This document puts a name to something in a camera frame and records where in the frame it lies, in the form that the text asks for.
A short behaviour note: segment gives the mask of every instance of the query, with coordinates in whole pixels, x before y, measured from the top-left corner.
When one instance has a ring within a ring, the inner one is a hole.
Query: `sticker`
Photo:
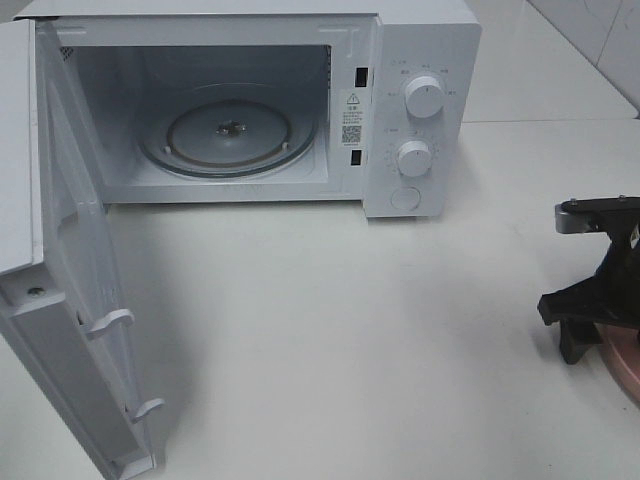
[[[365,142],[365,123],[369,107],[368,95],[363,89],[342,90],[340,136],[345,147],[360,147]]]

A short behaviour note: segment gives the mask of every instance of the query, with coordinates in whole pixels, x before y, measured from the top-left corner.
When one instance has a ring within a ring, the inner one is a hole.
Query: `control knob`
[[[406,177],[426,175],[431,168],[431,150],[420,140],[411,140],[398,150],[398,170]]]
[[[444,89],[440,80],[422,75],[409,82],[404,91],[407,110],[416,118],[429,118],[444,105]]]

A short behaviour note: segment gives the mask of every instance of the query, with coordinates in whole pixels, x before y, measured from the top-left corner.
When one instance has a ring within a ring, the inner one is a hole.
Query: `microwave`
[[[480,38],[462,0],[36,0],[0,25],[0,330],[101,474],[154,467],[106,206],[438,215]]]

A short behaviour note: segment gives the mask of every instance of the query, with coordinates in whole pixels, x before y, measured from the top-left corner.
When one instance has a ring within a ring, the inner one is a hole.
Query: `white table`
[[[442,218],[113,209],[144,390],[169,402],[146,478],[637,478],[640,412],[597,352],[565,366],[535,307],[607,245],[556,234],[553,204],[637,193],[640,124],[502,123],[634,112],[528,5],[473,3],[465,118],[498,122],[463,126]],[[0,478],[98,480],[3,341],[0,366]]]

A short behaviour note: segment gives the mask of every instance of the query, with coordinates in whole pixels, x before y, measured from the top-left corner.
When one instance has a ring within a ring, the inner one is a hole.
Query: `microwave vent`
[[[327,88],[331,90],[331,47],[327,46]]]
[[[71,47],[61,47],[60,54],[62,55],[62,61],[66,62],[67,60],[69,60],[69,57],[73,55],[73,52],[74,50]]]

